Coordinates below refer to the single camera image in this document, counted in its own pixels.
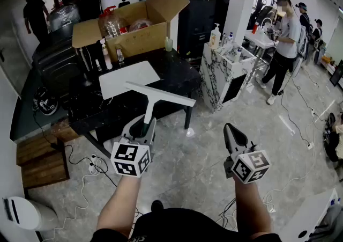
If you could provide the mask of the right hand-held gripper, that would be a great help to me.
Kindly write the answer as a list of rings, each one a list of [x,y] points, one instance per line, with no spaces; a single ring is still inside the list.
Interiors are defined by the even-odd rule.
[[[247,136],[231,123],[226,123],[223,128],[225,146],[230,153],[223,166],[226,178],[236,176],[242,183],[249,184],[260,180],[271,167],[271,162],[265,150],[253,144],[247,147]]]

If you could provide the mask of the white squeegee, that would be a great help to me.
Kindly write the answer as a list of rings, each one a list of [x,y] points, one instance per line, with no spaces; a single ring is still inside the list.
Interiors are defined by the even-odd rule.
[[[152,88],[146,85],[137,84],[134,82],[127,81],[124,83],[124,86],[127,89],[133,90],[147,97],[147,105],[146,105],[145,113],[143,116],[143,125],[141,128],[141,135],[145,135],[150,126],[153,108],[157,102],[166,101],[166,102],[171,102],[174,104],[188,106],[188,107],[193,107],[196,102],[194,99],[191,99],[188,97],[173,94],[167,91],[155,89],[155,88]]]

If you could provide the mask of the person's right forearm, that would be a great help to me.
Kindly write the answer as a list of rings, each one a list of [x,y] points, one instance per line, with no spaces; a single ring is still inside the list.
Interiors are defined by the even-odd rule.
[[[271,218],[256,183],[244,184],[238,177],[233,179],[238,232],[249,240],[272,233]]]

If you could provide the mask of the person's left forearm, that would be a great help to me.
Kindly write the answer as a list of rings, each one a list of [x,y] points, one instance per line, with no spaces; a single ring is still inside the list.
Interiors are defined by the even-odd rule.
[[[101,210],[96,228],[110,229],[129,237],[136,212],[141,178],[122,176],[117,188]]]

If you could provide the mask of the white sink basin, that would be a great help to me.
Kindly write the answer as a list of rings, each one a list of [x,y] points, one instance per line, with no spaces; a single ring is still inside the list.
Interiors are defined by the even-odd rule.
[[[129,91],[124,86],[126,82],[148,85],[159,80],[160,77],[148,61],[132,64],[99,76],[103,100]]]

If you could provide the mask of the black marble table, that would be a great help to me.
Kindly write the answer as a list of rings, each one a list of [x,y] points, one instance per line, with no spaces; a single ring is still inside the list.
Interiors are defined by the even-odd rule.
[[[148,61],[160,80],[151,87],[181,96],[191,97],[200,86],[199,72],[179,54],[172,50],[157,49],[129,58],[129,64]],[[88,74],[91,85],[79,75],[69,83],[69,126],[78,134],[85,136],[100,152],[110,157],[103,143],[121,134],[124,126],[135,117],[145,113],[147,97],[128,91],[119,96],[104,100],[101,94],[99,74]]]

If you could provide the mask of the pink lotion pump bottle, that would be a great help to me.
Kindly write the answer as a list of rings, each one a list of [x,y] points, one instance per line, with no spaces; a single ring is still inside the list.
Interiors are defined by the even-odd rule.
[[[102,45],[102,53],[103,53],[103,56],[104,56],[106,68],[108,70],[111,70],[113,68],[113,65],[111,63],[111,58],[110,58],[109,51],[108,51],[107,46],[106,46],[105,38],[101,39],[100,43]]]

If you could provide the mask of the open cardboard box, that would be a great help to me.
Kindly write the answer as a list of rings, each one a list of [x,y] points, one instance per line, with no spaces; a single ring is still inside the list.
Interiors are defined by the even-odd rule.
[[[170,21],[178,15],[189,0],[145,0],[116,9],[127,25],[128,32],[106,40],[111,60],[116,62],[116,49],[121,49],[124,57],[132,57],[165,46],[165,38],[170,37]],[[130,25],[142,18],[154,25],[129,32]],[[99,18],[80,22],[73,26],[72,46],[81,48],[103,39],[99,28]]]

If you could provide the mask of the black sneaker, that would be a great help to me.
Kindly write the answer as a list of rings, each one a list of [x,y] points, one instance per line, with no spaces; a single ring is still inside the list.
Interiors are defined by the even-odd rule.
[[[58,100],[44,86],[38,87],[33,97],[33,112],[40,111],[43,115],[53,115],[58,109]]]

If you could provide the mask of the person's black shirt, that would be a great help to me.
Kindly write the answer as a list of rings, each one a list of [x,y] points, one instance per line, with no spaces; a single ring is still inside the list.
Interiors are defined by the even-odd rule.
[[[115,230],[100,229],[90,242],[281,242],[281,239],[270,233],[250,240],[200,212],[168,208],[140,216],[130,238]]]

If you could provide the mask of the white soap pump bottle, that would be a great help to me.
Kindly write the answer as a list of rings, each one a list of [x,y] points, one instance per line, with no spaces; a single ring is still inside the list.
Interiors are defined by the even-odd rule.
[[[219,31],[219,24],[215,23],[215,28],[211,31],[210,40],[209,40],[209,47],[212,49],[218,49],[219,42],[221,38],[221,33]]]

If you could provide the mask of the white sink stand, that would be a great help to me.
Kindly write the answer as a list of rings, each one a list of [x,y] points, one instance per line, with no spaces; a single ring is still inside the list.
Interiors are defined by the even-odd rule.
[[[262,49],[268,49],[278,45],[278,41],[271,40],[263,31],[257,31],[253,34],[252,30],[246,30],[244,37]]]

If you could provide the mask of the white side table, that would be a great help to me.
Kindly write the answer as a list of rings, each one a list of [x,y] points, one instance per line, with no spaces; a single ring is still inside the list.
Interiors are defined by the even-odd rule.
[[[282,242],[306,242],[314,233],[315,227],[324,218],[328,207],[333,200],[338,199],[335,188],[329,189],[317,195],[308,196],[304,202],[280,231],[279,237]]]

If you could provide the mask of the clear jug with red cap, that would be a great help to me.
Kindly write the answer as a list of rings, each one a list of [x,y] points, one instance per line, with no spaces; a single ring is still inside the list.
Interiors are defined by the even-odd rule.
[[[110,6],[99,15],[99,28],[103,37],[113,39],[128,32],[125,20],[115,14],[116,6]]]

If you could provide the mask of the tall black cabinet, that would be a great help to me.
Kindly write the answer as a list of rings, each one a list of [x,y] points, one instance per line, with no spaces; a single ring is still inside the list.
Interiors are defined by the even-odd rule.
[[[222,32],[230,0],[189,0],[178,14],[177,51],[183,58],[202,56],[204,44],[219,24]]]

